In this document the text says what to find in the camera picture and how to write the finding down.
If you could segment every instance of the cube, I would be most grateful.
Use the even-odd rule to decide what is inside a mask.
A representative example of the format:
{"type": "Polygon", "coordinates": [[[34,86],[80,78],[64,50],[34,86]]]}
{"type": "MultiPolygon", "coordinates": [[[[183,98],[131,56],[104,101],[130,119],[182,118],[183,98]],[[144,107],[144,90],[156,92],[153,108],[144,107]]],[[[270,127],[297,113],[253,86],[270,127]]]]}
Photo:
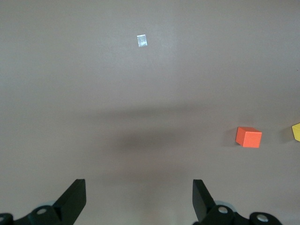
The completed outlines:
{"type": "Polygon", "coordinates": [[[300,142],[300,123],[292,126],[292,132],[294,133],[295,139],[300,142]]]}
{"type": "Polygon", "coordinates": [[[262,132],[253,127],[238,127],[235,141],[245,148],[259,148],[262,132]]]}

